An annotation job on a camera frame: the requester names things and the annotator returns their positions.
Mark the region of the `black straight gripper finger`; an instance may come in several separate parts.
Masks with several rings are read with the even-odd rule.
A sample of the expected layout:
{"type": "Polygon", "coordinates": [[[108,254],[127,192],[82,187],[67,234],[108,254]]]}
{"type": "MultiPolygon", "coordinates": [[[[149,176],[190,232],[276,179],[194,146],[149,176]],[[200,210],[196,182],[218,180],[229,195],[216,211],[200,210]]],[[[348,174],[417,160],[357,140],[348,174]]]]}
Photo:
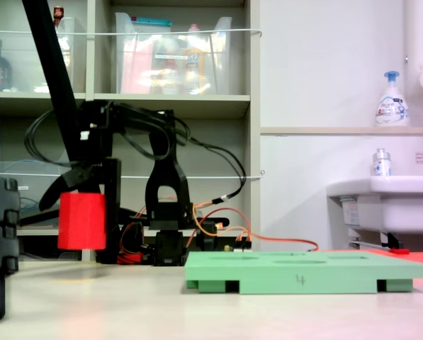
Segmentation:
{"type": "Polygon", "coordinates": [[[115,263],[119,252],[120,228],[118,214],[120,210],[120,174],[119,166],[107,166],[106,184],[106,248],[103,250],[103,262],[115,263]]]}

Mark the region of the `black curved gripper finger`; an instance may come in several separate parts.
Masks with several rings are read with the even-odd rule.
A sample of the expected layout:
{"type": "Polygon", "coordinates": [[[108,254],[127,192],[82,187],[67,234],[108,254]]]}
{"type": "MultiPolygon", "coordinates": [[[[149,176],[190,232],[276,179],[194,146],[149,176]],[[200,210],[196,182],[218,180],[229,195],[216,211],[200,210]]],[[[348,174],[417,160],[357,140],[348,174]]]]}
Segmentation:
{"type": "Polygon", "coordinates": [[[40,211],[51,208],[62,193],[79,191],[80,193],[101,193],[100,175],[103,163],[83,163],[74,166],[58,177],[43,194],[40,202],[40,211]]]}

